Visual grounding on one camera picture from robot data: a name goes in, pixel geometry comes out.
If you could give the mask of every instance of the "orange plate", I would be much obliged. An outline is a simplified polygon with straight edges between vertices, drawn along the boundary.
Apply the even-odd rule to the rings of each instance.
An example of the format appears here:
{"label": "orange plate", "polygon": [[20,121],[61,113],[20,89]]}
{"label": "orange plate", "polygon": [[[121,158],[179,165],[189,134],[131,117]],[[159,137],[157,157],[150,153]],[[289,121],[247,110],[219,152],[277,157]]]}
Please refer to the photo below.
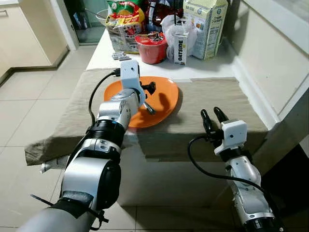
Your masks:
{"label": "orange plate", "polygon": [[[131,128],[146,128],[162,122],[172,113],[178,100],[178,87],[175,82],[158,76],[141,76],[140,81],[143,85],[147,85],[152,81],[156,84],[156,90],[153,95],[150,95],[147,90],[145,91],[148,96],[146,102],[156,110],[156,114],[149,114],[146,108],[141,106],[139,111],[131,118],[129,124]],[[120,90],[122,90],[120,81],[111,83],[105,89],[104,100],[110,100]]]}

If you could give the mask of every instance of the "black strap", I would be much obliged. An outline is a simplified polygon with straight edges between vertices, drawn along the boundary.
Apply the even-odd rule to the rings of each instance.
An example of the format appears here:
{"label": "black strap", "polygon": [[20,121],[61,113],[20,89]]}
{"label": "black strap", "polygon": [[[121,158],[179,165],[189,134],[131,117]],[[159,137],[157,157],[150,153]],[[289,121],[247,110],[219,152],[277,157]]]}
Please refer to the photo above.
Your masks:
{"label": "black strap", "polygon": [[[43,203],[49,205],[49,206],[53,206],[53,205],[54,205],[53,203],[51,203],[51,202],[49,202],[49,201],[47,201],[47,200],[44,200],[44,199],[42,199],[42,198],[40,198],[40,197],[38,197],[38,196],[36,196],[36,195],[34,195],[34,194],[31,194],[31,197],[33,197],[33,198],[35,198],[36,200],[39,200],[39,201],[41,201],[41,202],[43,202]],[[94,210],[90,209],[89,207],[85,206],[82,202],[77,201],[77,200],[74,200],[74,199],[71,199],[71,198],[67,198],[67,197],[63,197],[63,198],[59,199],[59,201],[67,201],[67,202],[76,204],[76,205],[82,207],[86,212],[89,212],[89,213],[91,213],[93,216],[95,216],[96,218],[98,218],[99,226],[98,226],[97,228],[91,227],[90,229],[91,229],[92,231],[97,231],[97,230],[99,230],[100,227],[101,227],[101,225],[102,225],[102,222],[106,222],[106,223],[109,222],[109,220],[106,219],[106,218],[104,217],[104,213],[105,213],[104,210],[101,210],[99,213],[97,213],[97,212],[95,212]]]}

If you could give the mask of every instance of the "doorway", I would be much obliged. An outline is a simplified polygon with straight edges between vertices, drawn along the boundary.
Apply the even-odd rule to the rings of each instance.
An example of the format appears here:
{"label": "doorway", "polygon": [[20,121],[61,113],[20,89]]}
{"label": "doorway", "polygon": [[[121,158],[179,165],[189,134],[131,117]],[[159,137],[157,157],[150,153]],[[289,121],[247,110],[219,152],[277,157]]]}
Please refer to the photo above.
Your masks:
{"label": "doorway", "polygon": [[98,44],[105,27],[93,13],[106,10],[108,8],[106,0],[64,0],[64,3],[79,45]]}

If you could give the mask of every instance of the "snack bag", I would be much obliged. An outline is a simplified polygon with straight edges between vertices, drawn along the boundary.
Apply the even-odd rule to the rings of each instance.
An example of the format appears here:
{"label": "snack bag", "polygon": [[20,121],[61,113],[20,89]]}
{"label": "snack bag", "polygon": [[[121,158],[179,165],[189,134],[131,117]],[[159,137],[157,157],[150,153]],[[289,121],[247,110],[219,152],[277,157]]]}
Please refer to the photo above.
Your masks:
{"label": "snack bag", "polygon": [[109,15],[106,19],[106,28],[109,32],[112,46],[115,51],[126,53],[139,53],[135,36],[144,30],[144,12],[141,8],[129,1],[120,1],[126,10],[129,5],[133,8],[133,13],[118,14],[116,12]]}
{"label": "snack bag", "polygon": [[112,13],[118,15],[130,15],[134,13],[134,5],[141,7],[143,0],[109,0],[107,1]]}

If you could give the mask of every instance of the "cardboard box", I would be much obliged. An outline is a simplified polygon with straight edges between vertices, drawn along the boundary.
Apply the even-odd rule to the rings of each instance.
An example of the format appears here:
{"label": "cardboard box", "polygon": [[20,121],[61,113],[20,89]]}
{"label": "cardboard box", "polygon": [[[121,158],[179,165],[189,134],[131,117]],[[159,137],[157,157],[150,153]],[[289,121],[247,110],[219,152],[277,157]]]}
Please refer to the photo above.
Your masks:
{"label": "cardboard box", "polygon": [[227,7],[226,0],[184,0],[184,15],[198,29],[193,56],[208,59],[217,55]]}
{"label": "cardboard box", "polygon": [[178,32],[174,35],[174,62],[176,64],[185,65],[187,62],[187,32]]}

